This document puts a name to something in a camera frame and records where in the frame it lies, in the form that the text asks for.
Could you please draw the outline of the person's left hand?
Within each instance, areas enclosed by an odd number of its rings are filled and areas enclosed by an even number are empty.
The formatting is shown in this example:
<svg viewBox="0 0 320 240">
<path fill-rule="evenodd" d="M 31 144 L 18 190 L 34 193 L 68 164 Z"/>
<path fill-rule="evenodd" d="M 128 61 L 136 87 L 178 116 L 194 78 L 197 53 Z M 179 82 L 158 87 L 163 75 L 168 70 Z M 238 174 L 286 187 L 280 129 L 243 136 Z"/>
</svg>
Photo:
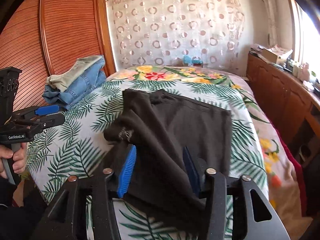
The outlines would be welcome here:
<svg viewBox="0 0 320 240">
<path fill-rule="evenodd" d="M 10 159 L 13 158 L 13 170 L 16 174 L 22 174 L 25 171 L 26 168 L 26 162 L 27 162 L 27 143 L 23 142 L 21 143 L 21 146 L 19 150 L 16 152 L 13 152 L 9 148 L 1 145 L 0 149 L 0 156 L 1 156 L 1 177 L 7 179 L 7 174 L 4 169 L 4 165 L 2 162 L 2 159 Z"/>
</svg>

